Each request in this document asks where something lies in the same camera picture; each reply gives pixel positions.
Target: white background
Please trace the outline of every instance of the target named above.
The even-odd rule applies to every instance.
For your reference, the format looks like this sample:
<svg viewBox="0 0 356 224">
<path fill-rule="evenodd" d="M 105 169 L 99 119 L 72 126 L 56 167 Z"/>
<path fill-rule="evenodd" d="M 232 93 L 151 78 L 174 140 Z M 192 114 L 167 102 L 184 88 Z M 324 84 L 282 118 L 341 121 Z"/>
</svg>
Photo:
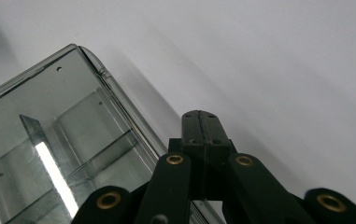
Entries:
<svg viewBox="0 0 356 224">
<path fill-rule="evenodd" d="M 166 144 L 206 110 L 292 193 L 356 202 L 356 1 L 0 1 L 0 85 L 69 43 Z"/>
</svg>

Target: brass screw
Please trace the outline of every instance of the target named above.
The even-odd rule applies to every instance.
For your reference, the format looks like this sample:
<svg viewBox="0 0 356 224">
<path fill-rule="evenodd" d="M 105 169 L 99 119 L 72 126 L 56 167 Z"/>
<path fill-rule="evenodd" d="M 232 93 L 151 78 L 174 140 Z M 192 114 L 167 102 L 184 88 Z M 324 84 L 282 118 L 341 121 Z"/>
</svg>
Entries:
<svg viewBox="0 0 356 224">
<path fill-rule="evenodd" d="M 320 194 L 317 196 L 317 200 L 323 207 L 331 211 L 342 213 L 347 210 L 346 205 L 332 195 Z"/>
<path fill-rule="evenodd" d="M 235 159 L 236 162 L 238 162 L 238 164 L 240 165 L 244 165 L 244 166 L 251 166 L 253 165 L 253 160 L 251 157 L 248 156 L 239 156 Z"/>
<path fill-rule="evenodd" d="M 110 198 L 114 199 L 113 202 L 105 202 L 105 199 Z M 121 195 L 117 191 L 111 191 L 108 193 L 103 194 L 96 200 L 96 205 L 100 209 L 109 209 L 117 206 L 121 202 Z"/>
<path fill-rule="evenodd" d="M 172 155 L 172 156 L 168 156 L 166 158 L 166 161 L 169 164 L 178 165 L 178 164 L 181 164 L 183 162 L 183 157 L 181 157 L 179 155 Z"/>
</svg>

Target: white surface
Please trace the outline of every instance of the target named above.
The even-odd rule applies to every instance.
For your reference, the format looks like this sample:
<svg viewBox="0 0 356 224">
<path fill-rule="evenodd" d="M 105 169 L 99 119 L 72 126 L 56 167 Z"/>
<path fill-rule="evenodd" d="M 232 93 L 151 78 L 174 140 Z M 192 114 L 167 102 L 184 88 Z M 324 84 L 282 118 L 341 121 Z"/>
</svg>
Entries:
<svg viewBox="0 0 356 224">
<path fill-rule="evenodd" d="M 207 110 L 291 192 L 356 202 L 356 1 L 0 1 L 0 84 L 69 43 L 165 143 Z"/>
</svg>

